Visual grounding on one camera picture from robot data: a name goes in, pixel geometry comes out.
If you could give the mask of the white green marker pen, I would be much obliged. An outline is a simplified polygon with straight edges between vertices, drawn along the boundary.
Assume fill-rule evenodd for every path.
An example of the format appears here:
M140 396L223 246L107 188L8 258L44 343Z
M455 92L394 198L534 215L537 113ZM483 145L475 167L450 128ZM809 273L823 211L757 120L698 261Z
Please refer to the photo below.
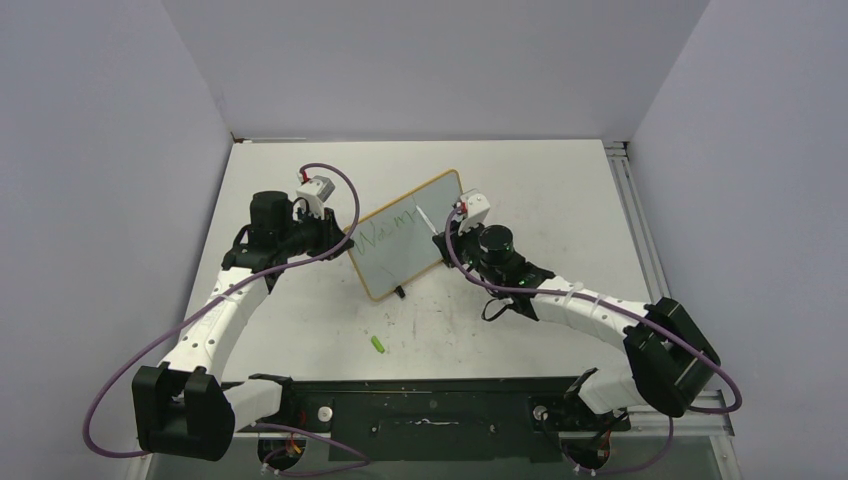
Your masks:
M418 212L419 216L421 217L422 221L427 226L427 228L430 230L430 232L433 235L437 235L438 230L436 229L435 225L432 223L426 212L419 205L416 206L416 211Z

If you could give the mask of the yellow framed whiteboard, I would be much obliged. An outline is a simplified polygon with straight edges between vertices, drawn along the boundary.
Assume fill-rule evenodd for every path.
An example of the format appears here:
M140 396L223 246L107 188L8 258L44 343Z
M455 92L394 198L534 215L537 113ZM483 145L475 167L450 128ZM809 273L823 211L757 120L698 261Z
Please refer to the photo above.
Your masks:
M379 302L441 263L419 205L438 230L462 193L457 170L447 170L360 219L348 251L367 298Z

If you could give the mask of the green marker cap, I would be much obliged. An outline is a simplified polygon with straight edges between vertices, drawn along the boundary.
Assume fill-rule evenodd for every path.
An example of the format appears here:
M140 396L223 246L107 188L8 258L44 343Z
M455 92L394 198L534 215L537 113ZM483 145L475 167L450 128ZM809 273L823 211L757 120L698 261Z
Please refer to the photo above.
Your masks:
M376 336L372 336L370 341L377 352L379 352L380 354L385 353L385 347Z

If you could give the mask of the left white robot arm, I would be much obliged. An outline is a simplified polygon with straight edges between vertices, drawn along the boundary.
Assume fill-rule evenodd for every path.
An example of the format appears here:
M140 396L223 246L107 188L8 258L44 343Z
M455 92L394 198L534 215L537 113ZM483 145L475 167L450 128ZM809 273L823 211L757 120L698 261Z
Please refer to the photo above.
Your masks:
M293 197L255 194L250 221L223 257L214 289L197 319L156 367L142 367L131 390L138 441L145 452L217 461L239 430L262 420L290 428L298 403L280 377L253 375L230 388L221 376L249 319L293 265L330 260L353 245L326 206L329 195L308 185Z

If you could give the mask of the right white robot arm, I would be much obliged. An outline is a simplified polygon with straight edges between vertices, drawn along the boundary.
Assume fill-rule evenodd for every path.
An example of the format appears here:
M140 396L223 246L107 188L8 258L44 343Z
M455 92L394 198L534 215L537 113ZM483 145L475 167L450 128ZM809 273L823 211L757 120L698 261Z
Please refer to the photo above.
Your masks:
M528 261L502 225L465 233L457 226L432 238L447 265L506 308L589 335L626 356L621 368L591 368L583 376L565 402L573 425L590 428L606 413L638 405L679 418L720 370L719 356L679 302L602 295Z

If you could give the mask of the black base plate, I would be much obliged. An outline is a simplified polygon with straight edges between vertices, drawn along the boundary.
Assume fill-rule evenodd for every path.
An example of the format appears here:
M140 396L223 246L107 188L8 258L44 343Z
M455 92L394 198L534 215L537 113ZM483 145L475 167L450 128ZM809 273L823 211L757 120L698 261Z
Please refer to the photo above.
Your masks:
M595 414L571 377L448 380L288 380L276 412L249 432L295 427L349 446L373 461L486 461L526 458L553 462L556 438L599 446L607 432L631 423L623 411Z

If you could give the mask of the aluminium rail frame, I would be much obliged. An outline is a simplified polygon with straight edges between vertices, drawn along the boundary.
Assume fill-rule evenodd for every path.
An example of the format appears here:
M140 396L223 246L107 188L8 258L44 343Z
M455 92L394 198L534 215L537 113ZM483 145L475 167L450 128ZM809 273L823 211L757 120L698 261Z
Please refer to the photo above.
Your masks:
M610 176L613 190L614 206L618 207L618 223L622 223L630 250L630 263L635 265L636 277L641 290L638 293L647 295L648 300L659 300L661 296L670 296L670 287L664 268L660 262L658 250L647 221L628 156L627 142L603 141L602 148L607 173ZM707 389L698 400L706 400L705 407L726 407L726 395L719 390ZM675 420L681 430L698 431L707 435L707 431L716 431L712 435L733 435L733 426L728 414L687 412L682 418Z

